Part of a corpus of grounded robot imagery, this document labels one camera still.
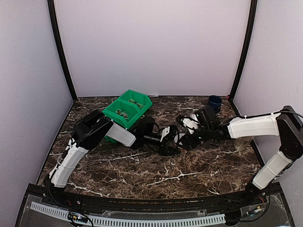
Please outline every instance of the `cable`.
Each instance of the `cable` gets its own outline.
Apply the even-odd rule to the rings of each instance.
[[[60,207],[63,207],[63,208],[66,208],[67,210],[76,212],[77,214],[81,214],[79,211],[74,210],[74,209],[72,209],[72,208],[68,208],[68,207],[66,207],[66,206],[64,206],[64,205],[62,205],[62,204],[60,204],[60,203],[58,203],[57,200],[54,199],[54,197],[53,197],[53,195],[52,195],[52,192],[51,192],[51,183],[52,183],[51,180],[52,180],[53,175],[55,174],[55,172],[56,172],[56,171],[53,172],[53,174],[52,174],[52,176],[50,177],[50,180],[49,180],[50,183],[49,183],[48,191],[49,191],[49,194],[50,194],[51,198],[52,198],[53,201],[54,201],[55,203],[57,203]],[[81,214],[81,215],[84,216],[84,217],[86,217],[86,218],[89,220],[89,222],[91,223],[91,226],[94,227],[94,223],[92,222],[92,220],[91,220],[87,215],[85,215],[85,214]]]
[[[294,114],[294,115],[297,115],[301,118],[303,118],[303,115],[299,114],[299,113],[296,113],[296,112],[293,112],[293,111],[288,111],[288,110],[280,110],[280,111],[276,111],[276,112],[273,112],[273,113],[265,113],[265,114],[259,114],[259,115],[252,115],[252,116],[238,116],[242,119],[250,119],[250,118],[254,118],[254,117],[264,117],[264,116],[269,116],[271,114],[278,114],[278,113],[291,113],[291,114]]]
[[[266,208],[264,209],[263,213],[262,213],[259,217],[255,218],[255,219],[253,219],[253,220],[241,220],[241,219],[244,218],[244,217],[248,217],[248,214],[246,213],[246,214],[242,215],[242,216],[239,217],[239,218],[230,219],[230,220],[226,220],[226,221],[228,221],[228,222],[233,222],[233,221],[238,221],[238,222],[254,222],[254,221],[259,220],[261,217],[263,217],[264,214],[268,211],[268,208],[269,208],[269,206],[270,206],[270,192],[271,192],[271,191],[270,191],[270,186],[271,186],[271,185],[269,185],[269,193],[268,193],[269,199],[268,199],[268,204],[267,204]]]
[[[292,112],[292,111],[281,110],[281,111],[279,111],[279,113],[289,113],[289,114],[291,113],[291,114],[294,114],[294,115],[297,115],[297,116],[303,118],[303,115],[296,113],[296,112]]]
[[[263,213],[259,217],[257,217],[256,219],[253,219],[253,220],[239,220],[239,222],[253,222],[253,221],[259,220],[261,217],[263,217],[264,214],[268,211],[268,208],[270,206],[270,185],[269,185],[269,193],[268,193],[268,195],[269,195],[268,204],[267,204],[266,208],[264,209]]]
[[[263,198],[261,196],[259,196],[259,199],[262,201],[263,207],[265,207],[265,202],[264,202]]]
[[[160,133],[160,127],[159,127],[159,125],[155,122],[155,125],[157,126],[157,128],[158,128],[158,132],[157,132],[157,134],[159,134]]]

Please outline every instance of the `gray wall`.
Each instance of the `gray wall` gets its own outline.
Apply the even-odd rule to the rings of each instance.
[[[250,50],[235,103],[241,114],[261,114],[291,105],[303,114],[303,1],[259,1]],[[257,138],[265,161],[279,138]],[[303,158],[280,178],[297,226],[303,223]]]
[[[72,99],[46,0],[0,7],[0,226],[14,226]]]
[[[79,96],[228,95],[250,0],[56,0]]]

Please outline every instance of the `dark blue mug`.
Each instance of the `dark blue mug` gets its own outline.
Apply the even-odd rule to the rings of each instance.
[[[209,96],[207,105],[210,105],[217,114],[221,110],[222,99],[219,96]]]

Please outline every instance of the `green crate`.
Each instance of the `green crate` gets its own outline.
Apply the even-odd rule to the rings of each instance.
[[[142,106],[139,106],[135,103],[129,102],[132,99],[137,103],[140,103]],[[152,102],[147,95],[141,94],[136,91],[128,90],[123,95],[121,95],[116,101],[110,104],[102,112],[106,117],[109,117],[114,122],[120,124],[121,126],[130,129],[132,125],[140,119],[140,117],[152,106]],[[117,110],[122,110],[127,113],[128,119],[125,119],[123,116],[116,114]],[[105,137],[107,141],[112,143],[117,143],[117,141],[112,138]]]
[[[136,101],[137,103],[143,105],[142,108],[139,107],[141,116],[152,106],[152,102],[151,102],[150,98],[147,95],[144,95],[142,93],[132,91],[132,90],[126,91],[118,99],[119,100],[125,100],[127,102],[129,102],[129,100],[132,99],[132,100]]]

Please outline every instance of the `brown marble surface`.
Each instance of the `brown marble surface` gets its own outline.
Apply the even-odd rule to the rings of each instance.
[[[77,120],[95,109],[105,109],[115,97],[79,98],[67,117],[47,158],[39,185],[64,151]],[[160,127],[178,115],[190,115],[207,102],[207,97],[152,97],[153,106],[145,113]],[[225,99],[219,113],[234,116]],[[225,194],[243,190],[245,183],[260,169],[251,147],[239,152],[233,141],[206,142],[192,151],[161,157],[148,147],[131,150],[102,140],[79,162],[69,178],[66,191],[112,198],[180,199]]]

